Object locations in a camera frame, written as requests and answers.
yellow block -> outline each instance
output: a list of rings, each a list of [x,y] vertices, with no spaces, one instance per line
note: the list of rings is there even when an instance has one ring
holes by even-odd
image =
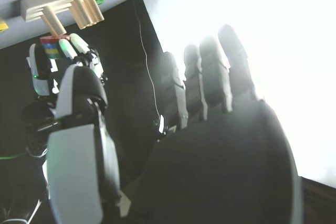
[[[4,30],[7,30],[8,26],[5,22],[3,22],[2,20],[0,20],[0,33]]]

white fingertip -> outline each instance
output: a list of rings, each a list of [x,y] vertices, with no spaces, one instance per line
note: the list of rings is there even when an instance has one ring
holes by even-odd
[[[72,45],[68,40],[60,39],[58,43],[66,57],[72,60],[74,57],[77,56],[76,51],[74,50],[74,48],[72,47]]]
[[[88,47],[89,45],[77,34],[70,34],[70,40],[71,40],[71,43],[75,46],[75,48],[79,52],[86,54],[88,51],[90,51]]]

bright light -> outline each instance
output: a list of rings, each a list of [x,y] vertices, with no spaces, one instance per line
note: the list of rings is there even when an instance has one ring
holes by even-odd
[[[144,0],[164,51],[230,24],[276,111],[301,176],[336,187],[334,0]]]

